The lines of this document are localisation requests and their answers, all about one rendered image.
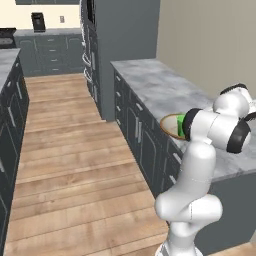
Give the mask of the green cup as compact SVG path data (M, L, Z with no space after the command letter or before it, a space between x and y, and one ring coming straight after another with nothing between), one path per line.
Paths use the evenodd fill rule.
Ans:
M184 118L185 118L185 114L178 114L176 117L176 120L177 120L178 136L185 138L185 133L183 131Z

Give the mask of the dark grey wall cupboards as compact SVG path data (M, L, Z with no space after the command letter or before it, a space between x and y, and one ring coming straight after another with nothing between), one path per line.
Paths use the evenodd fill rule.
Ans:
M79 5L80 0L15 0L16 5Z

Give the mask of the tall grey fridge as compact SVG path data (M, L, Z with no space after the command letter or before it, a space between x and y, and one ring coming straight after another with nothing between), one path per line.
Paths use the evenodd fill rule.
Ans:
M160 0L79 0L84 75L101 118L115 119L113 61L156 56Z

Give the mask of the black coffee machine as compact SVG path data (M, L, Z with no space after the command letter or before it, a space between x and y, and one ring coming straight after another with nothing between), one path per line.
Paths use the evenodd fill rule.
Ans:
M31 20L32 20L33 29L35 32L46 31L44 16L41 12L33 12L31 14Z

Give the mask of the dark grey cupboard door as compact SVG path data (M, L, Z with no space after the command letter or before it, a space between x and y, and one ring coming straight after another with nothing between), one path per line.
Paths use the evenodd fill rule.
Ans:
M157 146L151 129L142 122L142 138L140 144L140 166L151 191L154 191L154 175L157 160Z
M127 139L132 150L136 149L136 138L135 138L135 117L136 112L131 108L127 108Z

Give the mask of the black stove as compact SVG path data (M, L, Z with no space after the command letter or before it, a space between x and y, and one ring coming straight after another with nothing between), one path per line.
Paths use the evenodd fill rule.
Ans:
M0 28L0 49L12 49L16 47L14 33L15 27Z

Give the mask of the dark grey counter cabinet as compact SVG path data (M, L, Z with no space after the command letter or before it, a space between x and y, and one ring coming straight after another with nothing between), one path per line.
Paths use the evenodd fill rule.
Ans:
M186 138L180 140L167 135L160 128L160 120L169 114L186 115L192 108L208 108L216 99L208 99L200 89L156 59L116 61L113 67L124 80L124 115L116 115L116 119L121 122L127 142L128 107L136 112L139 121L147 124L155 138L157 160L152 192L157 198L174 185L169 175L177 181L180 173L181 164L172 154L177 153L182 159L188 146ZM144 110L140 111L136 103ZM195 237L194 244L203 256L246 242L256 230L256 126L251 122L248 123L251 139L242 152L216 151L209 193L219 198L223 213L219 221L204 227ZM138 137L132 153L142 171Z

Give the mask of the dark grey island cabinets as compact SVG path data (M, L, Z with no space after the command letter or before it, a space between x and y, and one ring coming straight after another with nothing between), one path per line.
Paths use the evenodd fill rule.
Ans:
M29 95L20 50L0 49L0 256L4 254Z

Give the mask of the dark grey cupboard run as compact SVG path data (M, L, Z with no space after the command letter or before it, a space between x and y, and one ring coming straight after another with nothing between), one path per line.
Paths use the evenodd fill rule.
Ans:
M17 30L15 43L27 77L82 73L83 47L79 28L52 28L45 32Z

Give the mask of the tan rimmed bowl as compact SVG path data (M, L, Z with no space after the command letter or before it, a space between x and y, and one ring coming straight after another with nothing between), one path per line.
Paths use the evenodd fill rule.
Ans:
M178 129L177 129L177 120L176 117L178 114L183 114L183 113L176 113L176 114L169 114L165 117L163 117L160 120L160 128L169 136L184 140L184 137L178 136Z

